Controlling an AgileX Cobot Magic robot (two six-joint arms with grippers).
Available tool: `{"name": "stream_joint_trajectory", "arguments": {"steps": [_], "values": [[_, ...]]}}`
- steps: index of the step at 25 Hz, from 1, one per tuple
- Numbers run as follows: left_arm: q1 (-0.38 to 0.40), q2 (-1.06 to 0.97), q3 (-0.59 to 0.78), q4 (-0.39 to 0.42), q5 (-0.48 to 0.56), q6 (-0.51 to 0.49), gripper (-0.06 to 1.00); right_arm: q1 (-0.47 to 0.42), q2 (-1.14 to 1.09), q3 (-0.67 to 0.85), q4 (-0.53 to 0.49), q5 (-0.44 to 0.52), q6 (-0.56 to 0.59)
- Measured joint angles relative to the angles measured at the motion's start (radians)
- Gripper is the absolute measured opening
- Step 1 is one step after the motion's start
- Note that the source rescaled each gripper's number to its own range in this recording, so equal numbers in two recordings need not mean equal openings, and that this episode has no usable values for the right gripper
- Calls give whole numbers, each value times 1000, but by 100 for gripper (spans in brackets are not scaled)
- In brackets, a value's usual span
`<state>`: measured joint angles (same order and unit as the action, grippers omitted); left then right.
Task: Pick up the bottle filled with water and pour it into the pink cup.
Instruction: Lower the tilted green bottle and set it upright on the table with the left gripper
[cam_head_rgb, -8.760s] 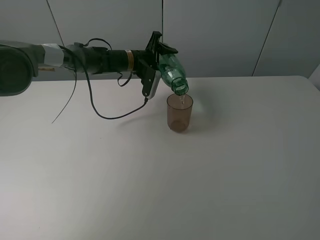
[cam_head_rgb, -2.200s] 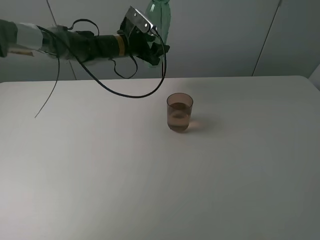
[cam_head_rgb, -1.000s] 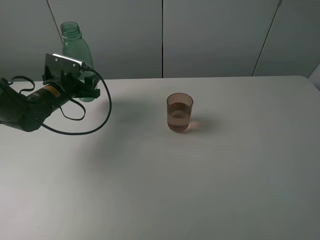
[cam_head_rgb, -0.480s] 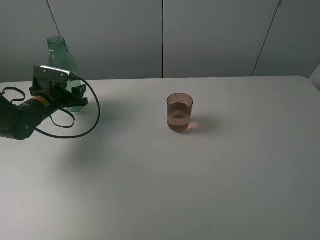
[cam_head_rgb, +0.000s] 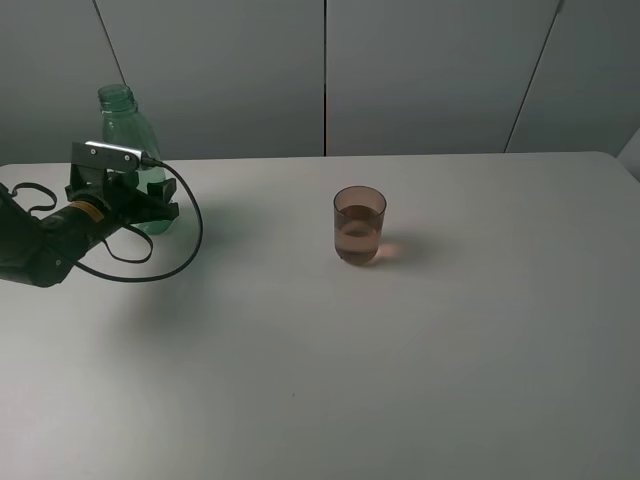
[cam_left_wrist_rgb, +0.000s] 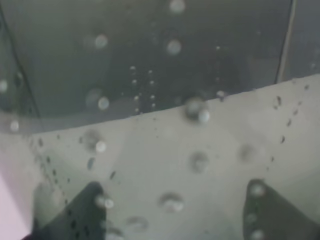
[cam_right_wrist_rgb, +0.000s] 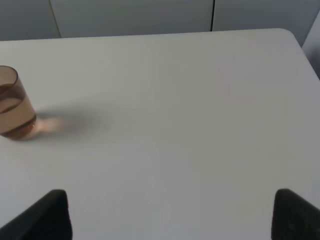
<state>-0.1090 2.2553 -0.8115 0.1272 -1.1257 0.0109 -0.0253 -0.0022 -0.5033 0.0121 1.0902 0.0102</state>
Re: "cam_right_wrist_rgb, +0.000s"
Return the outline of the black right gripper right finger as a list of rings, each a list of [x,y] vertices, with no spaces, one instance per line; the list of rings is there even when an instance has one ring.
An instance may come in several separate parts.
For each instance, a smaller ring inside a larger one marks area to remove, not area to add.
[[[320,210],[290,189],[277,190],[271,222],[272,240],[318,240]]]

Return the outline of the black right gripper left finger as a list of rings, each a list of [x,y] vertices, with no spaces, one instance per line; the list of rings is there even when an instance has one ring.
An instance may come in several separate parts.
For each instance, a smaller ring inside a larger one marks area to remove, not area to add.
[[[65,190],[54,189],[0,228],[2,240],[71,240],[72,223]]]

